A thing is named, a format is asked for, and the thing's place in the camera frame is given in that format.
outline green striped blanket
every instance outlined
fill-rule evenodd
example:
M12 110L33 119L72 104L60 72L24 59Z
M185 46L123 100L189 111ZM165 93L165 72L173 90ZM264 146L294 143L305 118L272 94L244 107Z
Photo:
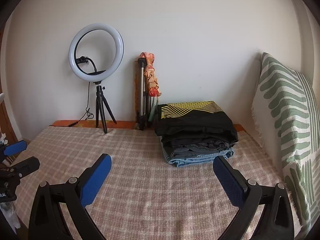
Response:
M264 53L252 111L306 235L320 212L320 116L309 79Z

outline yellow line pattern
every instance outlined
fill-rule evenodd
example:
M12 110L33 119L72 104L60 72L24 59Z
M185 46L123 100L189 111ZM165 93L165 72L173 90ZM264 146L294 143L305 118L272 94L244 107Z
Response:
M169 117L181 117L192 110L206 111L209 113L223 111L213 101L168 104L167 106L163 106L161 108L161 119Z

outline ring light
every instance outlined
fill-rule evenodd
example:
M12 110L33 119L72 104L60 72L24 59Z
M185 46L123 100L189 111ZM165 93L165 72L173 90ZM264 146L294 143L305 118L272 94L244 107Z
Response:
M116 54L115 54L115 58L114 58L109 69L104 70L102 72L99 71L96 74L95 73L88 74L88 73L84 72L82 69L80 69L76 63L76 48L77 48L80 40L86 34L88 34L89 32L92 32L92 31L96 31L96 30L105 31L112 36L112 38L116 44ZM123 40L122 40L120 33L115 28L113 28L110 25L103 24L103 23L93 23L93 24L90 24L90 25L84 27L73 38L73 40L70 44L70 48L69 48L69 63L70 63L70 66L71 66L73 72L79 78L81 78L85 81L89 81L89 82L99 82L99 81L102 81L102 80L108 78L109 76L111 76L111 74L114 71L116 71L116 69L119 67L119 65L122 61L123 52L124 52Z

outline stack of clothes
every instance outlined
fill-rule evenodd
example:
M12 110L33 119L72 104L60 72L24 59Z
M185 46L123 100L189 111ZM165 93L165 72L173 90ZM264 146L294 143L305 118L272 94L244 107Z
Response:
M213 101L158 105L164 158L177 167L230 158L238 141L230 118Z

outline screw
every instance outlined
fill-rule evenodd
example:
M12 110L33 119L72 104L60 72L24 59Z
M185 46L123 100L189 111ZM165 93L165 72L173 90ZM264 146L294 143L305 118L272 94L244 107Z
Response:
M76 177L71 177L69 179L69 183L73 184L73 183L76 183L77 182L77 178Z
M254 186L257 184L257 182L254 180L254 179L248 179L248 183L251 185L251 186Z
M283 185L282 183L278 183L278 187L279 187L280 189L284 189L284 185Z
M47 185L47 182L46 182L46 181L42 181L42 182L40 182L40 184L39 184L40 187L44 187L45 185Z

